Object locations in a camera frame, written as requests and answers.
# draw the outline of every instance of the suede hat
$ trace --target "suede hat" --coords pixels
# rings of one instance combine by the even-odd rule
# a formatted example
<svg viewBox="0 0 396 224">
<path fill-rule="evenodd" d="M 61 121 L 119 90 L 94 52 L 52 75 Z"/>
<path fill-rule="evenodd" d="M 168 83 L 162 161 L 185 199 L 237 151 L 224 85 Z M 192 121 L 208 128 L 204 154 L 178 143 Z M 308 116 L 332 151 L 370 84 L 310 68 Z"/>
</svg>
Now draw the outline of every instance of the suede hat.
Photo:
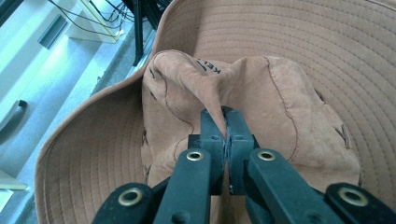
<svg viewBox="0 0 396 224">
<path fill-rule="evenodd" d="M 116 187 L 166 178 L 188 134 L 199 133 L 201 109 L 225 134 L 220 105 L 241 110 L 261 146 L 313 187 L 361 184 L 394 209 L 394 5 L 173 1 L 148 64 L 95 94 L 44 145 L 39 221 L 91 222 Z M 227 202 L 213 220 L 243 222 L 240 201 Z"/>
</svg>

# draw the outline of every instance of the floor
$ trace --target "floor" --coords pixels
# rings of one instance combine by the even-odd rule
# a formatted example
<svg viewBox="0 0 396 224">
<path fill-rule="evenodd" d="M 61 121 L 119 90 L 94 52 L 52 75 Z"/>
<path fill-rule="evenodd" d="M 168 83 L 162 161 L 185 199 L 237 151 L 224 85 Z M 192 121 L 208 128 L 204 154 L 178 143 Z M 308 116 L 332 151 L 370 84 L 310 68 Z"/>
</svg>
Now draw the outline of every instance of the floor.
<svg viewBox="0 0 396 224">
<path fill-rule="evenodd" d="M 27 184 L 14 190 L 0 213 L 2 223 L 37 223 L 34 199 L 35 162 L 53 130 L 93 93 L 131 75 L 134 62 L 134 29 L 128 23 L 116 44 L 79 40 L 64 36 L 39 74 L 28 86 L 20 108 L 0 132 L 0 169 Z M 145 55 L 155 37 L 144 22 Z"/>
</svg>

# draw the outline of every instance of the hat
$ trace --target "hat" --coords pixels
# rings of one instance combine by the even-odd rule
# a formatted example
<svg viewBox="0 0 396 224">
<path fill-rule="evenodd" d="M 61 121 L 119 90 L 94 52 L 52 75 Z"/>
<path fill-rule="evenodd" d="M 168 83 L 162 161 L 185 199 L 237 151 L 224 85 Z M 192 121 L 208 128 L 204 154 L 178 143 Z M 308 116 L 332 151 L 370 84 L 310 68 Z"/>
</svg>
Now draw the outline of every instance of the hat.
<svg viewBox="0 0 396 224">
<path fill-rule="evenodd" d="M 313 187 L 360 176 L 395 208 L 395 19 L 391 2 L 173 1 L 148 64 L 44 145 L 40 222 L 91 222 L 117 187 L 166 178 L 202 109 L 226 134 L 220 105 L 241 110 Z"/>
</svg>

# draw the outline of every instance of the brown hat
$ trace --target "brown hat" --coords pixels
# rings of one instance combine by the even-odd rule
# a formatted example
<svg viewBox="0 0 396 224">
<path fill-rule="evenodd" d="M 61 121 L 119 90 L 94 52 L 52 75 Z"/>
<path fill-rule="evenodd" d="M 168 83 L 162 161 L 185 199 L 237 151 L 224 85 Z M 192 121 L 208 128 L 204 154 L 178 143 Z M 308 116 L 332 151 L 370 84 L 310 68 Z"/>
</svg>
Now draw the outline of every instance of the brown hat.
<svg viewBox="0 0 396 224">
<path fill-rule="evenodd" d="M 40 222 L 91 222 L 116 187 L 166 178 L 203 108 L 225 135 L 220 105 L 241 110 L 261 146 L 312 186 L 357 184 L 360 172 L 394 209 L 395 20 L 391 3 L 376 1 L 173 1 L 149 63 L 44 145 Z M 158 53 L 168 49 L 179 51 Z"/>
</svg>

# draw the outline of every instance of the hat label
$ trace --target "hat label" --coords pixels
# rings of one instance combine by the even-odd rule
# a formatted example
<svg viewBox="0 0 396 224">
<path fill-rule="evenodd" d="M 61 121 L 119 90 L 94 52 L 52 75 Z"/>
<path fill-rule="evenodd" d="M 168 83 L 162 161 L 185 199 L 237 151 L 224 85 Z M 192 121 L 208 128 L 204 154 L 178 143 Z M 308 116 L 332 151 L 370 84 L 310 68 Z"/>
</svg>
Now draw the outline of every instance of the hat label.
<svg viewBox="0 0 396 224">
<path fill-rule="evenodd" d="M 219 70 L 215 65 L 213 65 L 213 63 L 210 63 L 210 62 L 207 62 L 207 61 L 202 60 L 202 61 L 204 62 L 204 64 L 201 64 L 200 61 L 198 61 L 198 60 L 197 60 L 198 64 L 201 65 L 201 67 L 202 67 L 205 71 L 207 71 L 207 70 L 206 70 L 206 67 L 204 66 L 204 64 L 205 64 L 210 70 L 212 70 L 213 72 L 215 72 L 215 73 L 217 73 L 217 74 L 220 74 L 221 70 Z"/>
</svg>

